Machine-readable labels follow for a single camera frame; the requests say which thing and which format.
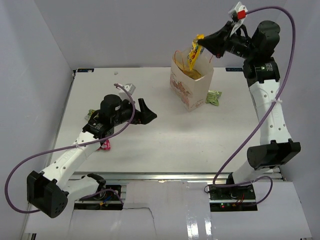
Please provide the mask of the yellow candy packet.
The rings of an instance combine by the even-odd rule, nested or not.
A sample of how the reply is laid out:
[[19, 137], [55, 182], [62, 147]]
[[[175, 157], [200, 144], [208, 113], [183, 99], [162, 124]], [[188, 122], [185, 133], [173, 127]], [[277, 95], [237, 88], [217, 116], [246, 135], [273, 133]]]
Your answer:
[[203, 52], [203, 47], [199, 45], [198, 41], [202, 40], [204, 37], [204, 34], [197, 34], [192, 41], [191, 50], [187, 55], [187, 63], [190, 71], [194, 68], [199, 55]]

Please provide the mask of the large brown snack bag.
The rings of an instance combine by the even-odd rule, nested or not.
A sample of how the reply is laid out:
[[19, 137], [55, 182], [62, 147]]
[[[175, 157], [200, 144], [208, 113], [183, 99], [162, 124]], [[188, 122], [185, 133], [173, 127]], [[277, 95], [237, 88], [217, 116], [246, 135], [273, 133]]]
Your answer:
[[193, 80], [197, 80], [200, 79], [202, 77], [202, 75], [195, 69], [190, 70], [188, 67], [179, 67], [179, 69], [189, 78], [193, 79]]

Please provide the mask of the red snack packet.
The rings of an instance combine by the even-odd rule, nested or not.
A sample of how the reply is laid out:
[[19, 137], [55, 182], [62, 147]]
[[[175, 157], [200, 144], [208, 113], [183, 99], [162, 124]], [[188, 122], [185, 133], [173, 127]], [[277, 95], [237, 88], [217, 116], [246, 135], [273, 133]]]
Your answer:
[[107, 139], [99, 148], [99, 150], [109, 151], [111, 149], [110, 141]]

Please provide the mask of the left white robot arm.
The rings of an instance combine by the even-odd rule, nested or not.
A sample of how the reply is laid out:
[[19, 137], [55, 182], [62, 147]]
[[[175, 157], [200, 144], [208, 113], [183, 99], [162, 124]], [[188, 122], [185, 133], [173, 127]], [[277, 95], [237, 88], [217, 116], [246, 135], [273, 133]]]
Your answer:
[[146, 125], [157, 118], [143, 98], [138, 99], [140, 109], [134, 109], [134, 104], [118, 95], [108, 94], [83, 127], [74, 148], [66, 150], [54, 163], [41, 172], [32, 171], [26, 179], [27, 201], [50, 218], [59, 216], [72, 192], [79, 190], [83, 195], [90, 195], [99, 200], [105, 196], [106, 182], [102, 177], [88, 174], [73, 186], [67, 182], [80, 165], [102, 143], [101, 139], [114, 134], [115, 127], [123, 123]]

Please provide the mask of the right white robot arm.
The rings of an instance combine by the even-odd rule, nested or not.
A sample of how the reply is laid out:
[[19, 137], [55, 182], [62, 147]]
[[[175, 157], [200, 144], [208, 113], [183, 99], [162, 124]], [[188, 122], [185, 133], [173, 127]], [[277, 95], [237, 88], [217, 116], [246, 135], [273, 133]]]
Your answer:
[[244, 59], [242, 71], [260, 132], [260, 144], [247, 149], [247, 160], [226, 181], [226, 195], [236, 200], [244, 193], [242, 185], [250, 185], [269, 169], [285, 165], [301, 151], [301, 144], [293, 141], [285, 122], [280, 94], [286, 80], [280, 82], [280, 72], [273, 53], [280, 41], [280, 26], [270, 20], [262, 21], [252, 36], [241, 25], [232, 33], [228, 21], [219, 31], [199, 39], [197, 43], [217, 58], [225, 52]]

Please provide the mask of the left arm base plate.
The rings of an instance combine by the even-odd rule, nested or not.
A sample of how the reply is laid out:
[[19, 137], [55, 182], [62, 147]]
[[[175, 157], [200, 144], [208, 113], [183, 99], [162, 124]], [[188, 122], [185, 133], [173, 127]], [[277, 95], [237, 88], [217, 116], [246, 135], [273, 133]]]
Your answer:
[[107, 185], [106, 188], [112, 189], [113, 191], [105, 191], [100, 195], [86, 198], [84, 200], [78, 200], [74, 204], [74, 209], [91, 211], [121, 211], [123, 209], [123, 204], [116, 194], [118, 194], [122, 201], [124, 200], [122, 197], [122, 186]]

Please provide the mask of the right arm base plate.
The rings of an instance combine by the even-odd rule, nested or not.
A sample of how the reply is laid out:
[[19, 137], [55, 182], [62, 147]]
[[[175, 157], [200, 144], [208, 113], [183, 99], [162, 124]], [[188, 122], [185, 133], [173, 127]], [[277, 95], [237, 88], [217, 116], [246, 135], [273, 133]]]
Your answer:
[[258, 210], [253, 185], [218, 188], [212, 185], [204, 187], [209, 196], [212, 213], [255, 212]]

